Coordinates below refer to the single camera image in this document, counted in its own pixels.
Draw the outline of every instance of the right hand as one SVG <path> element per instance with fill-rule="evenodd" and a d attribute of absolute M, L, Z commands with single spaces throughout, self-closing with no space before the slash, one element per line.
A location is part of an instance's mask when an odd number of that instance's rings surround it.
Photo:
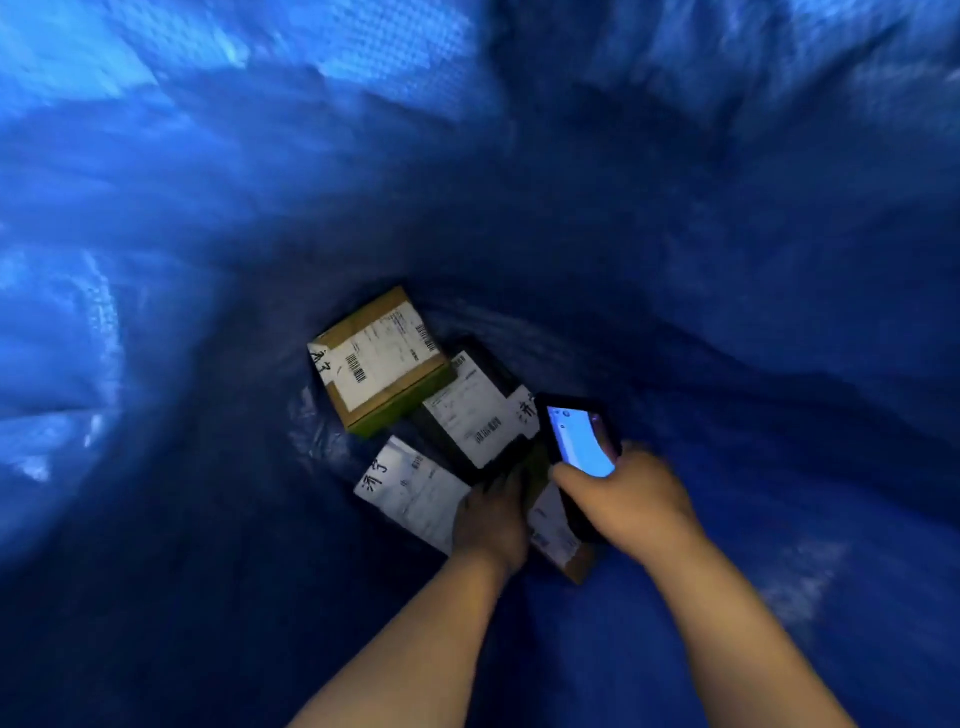
<path fill-rule="evenodd" d="M 683 483 L 657 456 L 623 444 L 616 470 L 592 477 L 560 463 L 553 481 L 572 497 L 610 543 L 643 561 L 684 535 L 703 535 Z"/>

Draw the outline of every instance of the blue tarp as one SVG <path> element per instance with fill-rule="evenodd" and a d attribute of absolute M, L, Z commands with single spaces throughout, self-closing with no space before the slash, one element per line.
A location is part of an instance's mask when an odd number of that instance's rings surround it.
<path fill-rule="evenodd" d="M 430 577 L 304 349 L 398 281 L 957 725 L 958 130 L 951 0 L 0 0 L 0 725 L 283 725 Z M 640 567 L 505 594 L 472 725 L 702 723 Z"/>

